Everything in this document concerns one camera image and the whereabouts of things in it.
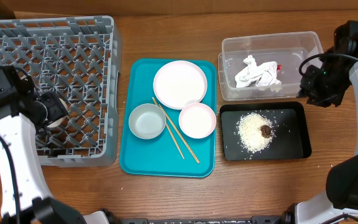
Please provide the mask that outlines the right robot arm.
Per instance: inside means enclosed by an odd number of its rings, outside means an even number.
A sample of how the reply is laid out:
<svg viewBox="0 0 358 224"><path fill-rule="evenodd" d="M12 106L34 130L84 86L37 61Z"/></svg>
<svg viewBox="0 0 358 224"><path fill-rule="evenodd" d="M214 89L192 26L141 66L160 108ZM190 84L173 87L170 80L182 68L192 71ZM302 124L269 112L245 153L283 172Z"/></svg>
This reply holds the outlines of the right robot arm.
<svg viewBox="0 0 358 224"><path fill-rule="evenodd" d="M339 106L346 90L354 89L357 113L357 145L354 156L328 173L326 189L312 199L292 205L280 223L337 223L348 218L358 222L358 21L347 21L334 31L334 45L299 67L301 96L311 105Z"/></svg>

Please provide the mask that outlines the brown food scrap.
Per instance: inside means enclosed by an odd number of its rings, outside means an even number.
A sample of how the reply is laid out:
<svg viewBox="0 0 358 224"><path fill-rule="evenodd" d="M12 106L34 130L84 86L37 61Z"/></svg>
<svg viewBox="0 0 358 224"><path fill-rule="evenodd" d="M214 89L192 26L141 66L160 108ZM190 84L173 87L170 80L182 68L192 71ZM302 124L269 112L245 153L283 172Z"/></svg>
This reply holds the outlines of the brown food scrap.
<svg viewBox="0 0 358 224"><path fill-rule="evenodd" d="M272 136L272 128L268 125L261 126L260 131L264 138L270 138Z"/></svg>

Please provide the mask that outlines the pink bowl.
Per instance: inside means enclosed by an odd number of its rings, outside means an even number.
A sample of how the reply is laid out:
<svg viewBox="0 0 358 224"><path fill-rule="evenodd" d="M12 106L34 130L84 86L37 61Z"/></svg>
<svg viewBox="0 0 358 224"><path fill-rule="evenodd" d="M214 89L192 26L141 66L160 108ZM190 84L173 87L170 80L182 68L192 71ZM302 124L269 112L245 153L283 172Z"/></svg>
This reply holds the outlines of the pink bowl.
<svg viewBox="0 0 358 224"><path fill-rule="evenodd" d="M206 104L192 103L182 109L178 118L182 132L193 139L203 139L216 128L216 114Z"/></svg>

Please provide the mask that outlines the grey bowl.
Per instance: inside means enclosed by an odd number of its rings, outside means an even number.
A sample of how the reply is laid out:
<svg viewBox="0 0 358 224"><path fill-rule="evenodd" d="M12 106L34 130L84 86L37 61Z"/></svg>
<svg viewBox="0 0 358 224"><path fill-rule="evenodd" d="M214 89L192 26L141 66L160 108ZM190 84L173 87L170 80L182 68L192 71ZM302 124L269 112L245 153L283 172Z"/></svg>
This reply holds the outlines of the grey bowl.
<svg viewBox="0 0 358 224"><path fill-rule="evenodd" d="M154 104L139 105L129 115L129 129L140 139L156 138L163 132L165 125L165 114Z"/></svg>

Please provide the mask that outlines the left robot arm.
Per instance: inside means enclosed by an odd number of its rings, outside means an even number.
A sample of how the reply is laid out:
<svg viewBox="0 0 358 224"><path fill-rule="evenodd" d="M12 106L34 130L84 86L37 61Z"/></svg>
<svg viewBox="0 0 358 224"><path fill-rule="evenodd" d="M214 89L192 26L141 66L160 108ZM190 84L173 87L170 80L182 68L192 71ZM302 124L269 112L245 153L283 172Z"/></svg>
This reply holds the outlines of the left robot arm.
<svg viewBox="0 0 358 224"><path fill-rule="evenodd" d="M56 93L38 94L33 79L0 66L2 223L88 223L90 218L52 196L37 154L37 132L68 114Z"/></svg>

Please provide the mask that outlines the white rice pile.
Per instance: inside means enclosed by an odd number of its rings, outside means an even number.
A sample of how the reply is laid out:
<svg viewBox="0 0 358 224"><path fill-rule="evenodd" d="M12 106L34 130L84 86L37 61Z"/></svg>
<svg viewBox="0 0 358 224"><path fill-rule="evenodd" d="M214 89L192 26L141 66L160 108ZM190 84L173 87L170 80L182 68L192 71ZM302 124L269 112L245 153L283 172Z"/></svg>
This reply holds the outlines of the white rice pile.
<svg viewBox="0 0 358 224"><path fill-rule="evenodd" d="M260 127L263 125L268 125L272 128L272 136L270 138L264 138L261 135ZM267 149L276 137L272 121L256 112L241 115L236 123L236 128L237 131L235 133L240 138L239 144L243 150L252 154Z"/></svg>

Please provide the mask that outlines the white napkin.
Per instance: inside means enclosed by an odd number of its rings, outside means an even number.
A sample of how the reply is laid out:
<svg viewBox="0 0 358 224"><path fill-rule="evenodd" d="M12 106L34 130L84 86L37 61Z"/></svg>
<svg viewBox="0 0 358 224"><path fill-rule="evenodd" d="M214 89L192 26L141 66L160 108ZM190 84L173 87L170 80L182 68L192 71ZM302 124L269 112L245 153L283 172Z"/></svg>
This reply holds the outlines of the white napkin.
<svg viewBox="0 0 358 224"><path fill-rule="evenodd" d="M245 88L251 86L251 84L256 87L282 84L278 79L278 63L276 61L264 62L257 65L255 58L252 55L248 55L243 62L246 64L246 67L234 77L236 88Z"/></svg>

